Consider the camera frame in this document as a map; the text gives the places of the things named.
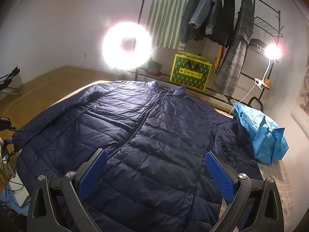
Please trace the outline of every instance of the beige checkered fabric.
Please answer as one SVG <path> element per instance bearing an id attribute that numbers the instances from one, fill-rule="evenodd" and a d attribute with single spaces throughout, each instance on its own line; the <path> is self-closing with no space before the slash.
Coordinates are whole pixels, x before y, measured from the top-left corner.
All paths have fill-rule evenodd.
<path id="1" fill-rule="evenodd" d="M 291 230 L 294 222 L 294 197 L 285 165 L 283 161 L 278 160 L 275 160 L 272 165 L 264 165 L 261 163 L 258 165 L 264 180 L 269 176 L 275 179 L 282 205 L 284 231 L 288 232 Z M 223 199 L 219 217 L 222 216 L 227 207 L 227 203 Z"/>

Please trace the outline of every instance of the white wall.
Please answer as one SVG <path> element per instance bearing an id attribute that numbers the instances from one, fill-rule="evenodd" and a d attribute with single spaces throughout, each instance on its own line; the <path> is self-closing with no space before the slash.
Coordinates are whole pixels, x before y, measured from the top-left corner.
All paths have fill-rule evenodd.
<path id="1" fill-rule="evenodd" d="M 107 29 L 119 21 L 137 21 L 142 0 L 21 0 L 0 29 L 0 75 L 21 68 L 21 79 L 28 81 L 56 67 L 71 64 L 108 70 L 101 55 L 102 41 Z M 142 16 L 145 25 L 149 2 L 146 0 Z M 309 141 L 290 117 L 302 82 L 308 55 L 306 23 L 291 0 L 263 0 L 282 12 L 281 45 L 284 55 L 275 64 L 270 91 L 262 98 L 265 113 L 280 126 L 286 127 L 285 136 L 290 146 L 284 162 L 289 170 L 296 204 L 295 226 L 309 206 Z M 235 12 L 241 0 L 236 0 Z M 276 25 L 277 18 L 269 8 L 256 3 L 256 16 Z M 273 43 L 266 33 L 254 28 L 253 38 Z M 187 51 L 202 53 L 211 63 L 217 56 L 218 45 L 205 39 L 191 41 Z M 175 50 L 161 49 L 157 61 L 164 64 L 162 71 L 169 73 Z M 268 63 L 248 51 L 243 71 L 262 78 Z M 241 77 L 234 96 L 241 99 L 253 82 Z M 258 95 L 254 89 L 252 95 Z"/>

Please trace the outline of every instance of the jacket zipper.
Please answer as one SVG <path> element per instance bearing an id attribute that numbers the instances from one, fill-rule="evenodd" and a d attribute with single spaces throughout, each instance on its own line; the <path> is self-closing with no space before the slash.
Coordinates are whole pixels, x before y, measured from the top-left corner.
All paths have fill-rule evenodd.
<path id="1" fill-rule="evenodd" d="M 153 106 L 152 106 L 150 109 L 148 109 L 148 111 L 146 112 L 146 114 L 145 114 L 145 116 L 144 116 L 144 118 L 143 118 L 143 121 L 140 123 L 140 125 L 139 125 L 139 127 L 136 129 L 136 131 L 131 135 L 131 137 L 129 138 L 129 140 L 128 140 L 125 144 L 123 144 L 120 148 L 116 148 L 115 150 L 110 151 L 109 154 L 108 154 L 108 156 L 107 156 L 107 159 L 109 159 L 110 157 L 113 157 L 116 153 L 118 153 L 118 151 L 121 150 L 121 148 L 123 148 L 124 146 L 126 146 L 126 145 L 133 139 L 133 137 L 137 134 L 137 132 L 142 128 L 142 126 L 143 126 L 143 124 L 144 124 L 146 118 L 149 116 L 150 112 L 155 108 L 155 106 L 158 104 L 158 102 L 159 102 L 167 93 L 168 93 L 168 91 L 165 92 L 161 97 L 159 97 L 159 98 L 157 99 L 157 101 L 153 104 Z"/>

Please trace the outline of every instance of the black metal rack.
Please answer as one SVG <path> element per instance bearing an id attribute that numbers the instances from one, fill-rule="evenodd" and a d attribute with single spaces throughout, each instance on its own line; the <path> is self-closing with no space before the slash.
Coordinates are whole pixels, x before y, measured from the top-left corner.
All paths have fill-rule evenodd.
<path id="1" fill-rule="evenodd" d="M 264 30 L 270 36 L 275 37 L 276 38 L 275 39 L 276 46 L 278 47 L 280 38 L 283 37 L 283 35 L 281 34 L 281 30 L 283 29 L 283 26 L 281 26 L 281 12 L 280 12 L 280 10 L 278 10 L 278 11 L 275 10 L 273 7 L 271 7 L 270 5 L 268 5 L 267 3 L 265 3 L 262 0 L 253 0 L 253 9 L 254 9 L 254 11 L 255 11 L 255 7 L 256 7 L 256 2 L 257 1 L 263 3 L 264 5 L 266 5 L 267 7 L 269 7 L 270 9 L 272 9 L 276 13 L 276 17 L 278 19 L 278 29 L 276 29 L 275 27 L 273 27 L 271 24 L 269 24 L 268 22 L 266 22 L 265 20 L 263 20 L 260 17 L 255 17 L 254 18 L 254 25 L 257 26 L 258 28 Z M 141 19 L 144 2 L 145 2 L 145 0 L 142 1 L 142 6 L 141 6 L 141 10 L 140 10 L 140 15 L 139 15 L 138 23 L 140 22 L 140 19 Z M 258 48 L 255 48 L 254 46 L 250 46 L 250 45 L 247 46 L 245 58 L 247 56 L 248 49 L 250 49 L 250 50 L 256 52 L 257 54 L 263 56 L 264 58 L 268 59 L 265 56 L 264 51 L 261 51 Z M 224 60 L 225 60 L 225 58 L 227 56 L 227 53 L 228 53 L 228 51 L 226 52 L 225 57 L 223 58 L 222 62 L 224 62 Z M 277 60 L 272 60 L 272 63 L 271 63 L 271 66 L 270 66 L 270 69 L 269 69 L 269 72 L 268 72 L 267 79 L 269 79 L 269 77 L 270 77 L 270 74 L 272 72 L 272 69 L 273 69 L 273 66 L 274 66 L 275 62 L 278 63 Z M 151 76 L 151 75 L 148 75 L 146 73 L 146 69 L 144 69 L 144 68 L 136 68 L 135 70 L 130 70 L 128 72 L 135 74 L 135 80 L 136 81 L 138 80 L 138 76 L 141 75 L 141 76 L 144 76 L 144 77 L 148 77 L 148 78 L 152 78 L 152 79 L 155 79 L 155 80 L 163 81 L 163 82 L 166 82 L 166 83 L 169 83 L 169 84 L 175 84 L 175 83 L 173 83 L 173 82 L 171 82 L 169 80 L 170 75 L 168 75 L 168 74 L 162 74 L 161 76 L 158 76 L 158 77 Z M 244 75 L 248 79 L 251 79 L 252 81 L 255 81 L 255 79 L 253 77 L 249 76 L 248 74 L 243 73 L 242 71 L 241 71 L 240 74 Z M 223 96 L 223 95 L 213 91 L 210 88 L 206 88 L 204 91 L 195 90 L 195 89 L 191 89 L 191 88 L 188 88 L 188 89 L 192 90 L 192 91 L 195 91 L 197 93 L 206 95 L 208 97 L 214 98 L 216 100 L 219 100 L 219 101 L 224 102 L 224 103 L 229 104 L 229 105 L 233 105 L 233 103 L 239 102 L 239 100 L 235 100 L 233 97 Z M 261 98 L 262 98 L 262 95 L 263 95 L 265 89 L 269 90 L 268 87 L 263 86 L 263 89 L 262 89 L 262 92 L 261 92 L 260 96 L 258 98 L 252 97 L 249 100 L 249 103 L 247 105 L 250 106 L 251 102 L 253 100 L 256 100 L 260 104 L 260 106 L 261 106 L 261 111 L 263 111 L 263 104 L 261 102 Z"/>

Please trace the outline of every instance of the brown floor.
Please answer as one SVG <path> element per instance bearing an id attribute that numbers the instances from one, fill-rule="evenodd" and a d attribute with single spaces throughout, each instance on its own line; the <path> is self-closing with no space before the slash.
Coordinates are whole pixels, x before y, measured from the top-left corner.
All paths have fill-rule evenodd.
<path id="1" fill-rule="evenodd" d="M 116 81 L 119 80 L 119 75 L 72 66 L 61 67 L 22 85 L 19 88 L 21 96 L 4 97 L 0 101 L 0 116 L 4 114 L 4 117 L 10 118 L 12 125 L 21 128 L 61 98 L 98 80 Z M 12 134 L 12 131 L 5 130 L 0 133 L 0 136 L 5 139 L 11 138 Z M 8 149 L 10 152 L 13 151 L 12 146 L 8 146 Z M 4 171 L 9 177 L 10 174 L 6 167 Z M 3 190 L 1 179 L 0 183 L 1 193 Z"/>

